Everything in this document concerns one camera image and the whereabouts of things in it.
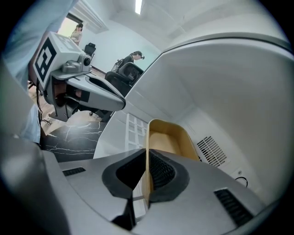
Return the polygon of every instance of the black marble floor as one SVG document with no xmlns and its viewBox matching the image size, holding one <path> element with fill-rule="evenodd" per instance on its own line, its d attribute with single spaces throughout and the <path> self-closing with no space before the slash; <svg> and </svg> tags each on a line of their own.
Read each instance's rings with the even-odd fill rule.
<svg viewBox="0 0 294 235">
<path fill-rule="evenodd" d="M 92 159 L 105 126 L 103 122 L 62 126 L 46 136 L 43 147 L 53 152 L 58 162 Z"/>
</svg>

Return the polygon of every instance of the white machine housing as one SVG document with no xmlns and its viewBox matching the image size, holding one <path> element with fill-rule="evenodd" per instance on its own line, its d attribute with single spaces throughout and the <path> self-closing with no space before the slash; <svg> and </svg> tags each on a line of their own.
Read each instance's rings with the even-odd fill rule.
<svg viewBox="0 0 294 235">
<path fill-rule="evenodd" d="M 113 114 L 94 157 L 143 147 L 148 122 L 160 118 L 185 128 L 203 162 L 200 145 L 209 157 L 222 152 L 216 167 L 266 205 L 277 200 L 293 169 L 294 57 L 272 39 L 223 35 L 168 49 Z"/>
</svg>

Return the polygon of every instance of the cable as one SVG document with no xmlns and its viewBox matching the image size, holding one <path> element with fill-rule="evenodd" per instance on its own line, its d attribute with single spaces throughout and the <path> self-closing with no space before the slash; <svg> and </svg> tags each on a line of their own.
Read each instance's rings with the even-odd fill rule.
<svg viewBox="0 0 294 235">
<path fill-rule="evenodd" d="M 43 111 L 40 107 L 40 102 L 39 102 L 39 84 L 40 84 L 40 81 L 37 80 L 37 85 L 36 85 L 36 93 L 37 93 L 37 106 L 38 106 L 38 109 L 39 109 L 39 112 L 38 112 L 38 118 L 39 118 L 39 124 L 41 126 L 41 122 L 44 122 L 46 123 L 47 125 L 51 125 L 52 124 L 52 121 L 49 121 L 48 119 L 42 119 L 42 114 L 43 114 Z"/>
<path fill-rule="evenodd" d="M 246 182 L 246 187 L 248 187 L 248 180 L 245 177 L 241 176 L 241 177 L 235 178 L 235 180 L 237 180 L 237 179 L 244 179 Z"/>
<path fill-rule="evenodd" d="M 54 122 L 49 120 L 49 119 L 51 118 L 51 117 L 49 117 L 50 114 L 52 114 L 52 112 L 47 113 L 46 118 L 44 119 L 44 121 L 48 121 L 48 122 L 50 122 L 51 124 L 57 122 L 58 120 L 55 120 Z"/>
</svg>

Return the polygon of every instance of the vent grille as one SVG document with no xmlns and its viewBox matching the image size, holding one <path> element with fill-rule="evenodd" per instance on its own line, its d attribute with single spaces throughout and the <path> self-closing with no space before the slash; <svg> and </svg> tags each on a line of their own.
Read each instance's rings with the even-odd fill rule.
<svg viewBox="0 0 294 235">
<path fill-rule="evenodd" d="M 65 171 L 63 171 L 63 174 L 65 176 L 69 176 L 69 175 L 81 173 L 83 171 L 86 171 L 86 170 L 82 167 L 79 167 L 79 168 L 74 168 L 74 169 L 70 169 L 70 170 L 65 170 Z"/>
<path fill-rule="evenodd" d="M 253 218 L 228 189 L 218 190 L 214 193 L 237 226 L 241 226 Z"/>
<path fill-rule="evenodd" d="M 210 165 L 219 167 L 225 163 L 226 155 L 211 136 L 205 137 L 197 146 Z"/>
</svg>

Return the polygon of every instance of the tan tray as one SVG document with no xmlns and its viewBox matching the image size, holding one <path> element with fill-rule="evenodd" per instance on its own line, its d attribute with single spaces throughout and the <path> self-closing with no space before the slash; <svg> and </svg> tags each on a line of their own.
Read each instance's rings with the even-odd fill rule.
<svg viewBox="0 0 294 235">
<path fill-rule="evenodd" d="M 146 175 L 143 177 L 143 194 L 149 199 L 153 191 L 152 178 L 149 173 L 149 149 L 157 149 L 199 161 L 198 154 L 187 131 L 174 123 L 153 119 L 148 124 L 145 136 Z"/>
</svg>

